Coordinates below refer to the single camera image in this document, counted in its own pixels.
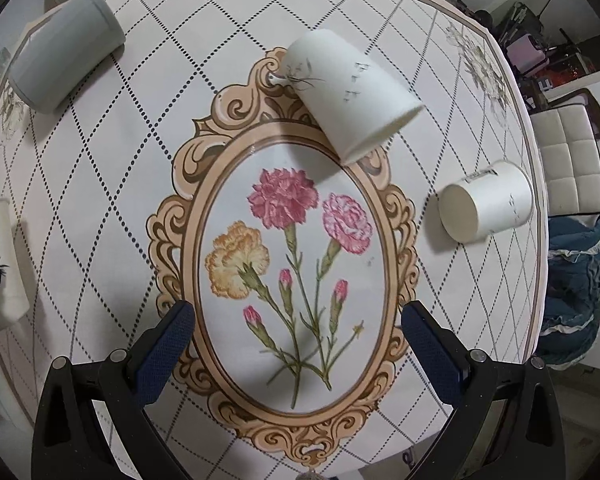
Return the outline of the small white paper cup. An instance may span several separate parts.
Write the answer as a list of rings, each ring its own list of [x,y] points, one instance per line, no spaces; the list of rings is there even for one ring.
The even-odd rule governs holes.
[[[534,194],[527,175],[508,160],[447,185],[438,200],[445,231],[459,243],[523,226],[531,217]]]

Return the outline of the large white paper cup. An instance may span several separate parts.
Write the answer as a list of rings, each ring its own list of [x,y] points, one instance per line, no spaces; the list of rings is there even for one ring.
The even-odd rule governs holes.
[[[282,79],[316,120],[343,166],[408,125],[422,101],[328,29],[307,32],[283,56]]]

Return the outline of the grey cylindrical cup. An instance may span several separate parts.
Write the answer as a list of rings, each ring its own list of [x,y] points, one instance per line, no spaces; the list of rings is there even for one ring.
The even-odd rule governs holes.
[[[123,29],[105,0],[68,0],[15,55],[9,84],[32,110],[50,114],[124,42]]]

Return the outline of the teal ruffled cloth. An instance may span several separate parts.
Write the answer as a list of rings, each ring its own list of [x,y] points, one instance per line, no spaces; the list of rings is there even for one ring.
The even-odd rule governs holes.
[[[600,214],[548,222],[545,307],[535,354],[553,370],[578,364],[600,331]]]

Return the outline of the white padded chair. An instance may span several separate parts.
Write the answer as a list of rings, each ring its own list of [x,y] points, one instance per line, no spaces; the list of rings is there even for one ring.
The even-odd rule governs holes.
[[[531,115],[551,217],[600,214],[600,103],[587,88]]]

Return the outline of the pink suitcase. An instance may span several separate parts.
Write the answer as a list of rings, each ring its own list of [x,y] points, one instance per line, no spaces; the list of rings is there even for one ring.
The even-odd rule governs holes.
[[[509,62],[524,77],[530,77],[548,65],[548,57],[540,44],[529,34],[516,39],[506,48]]]

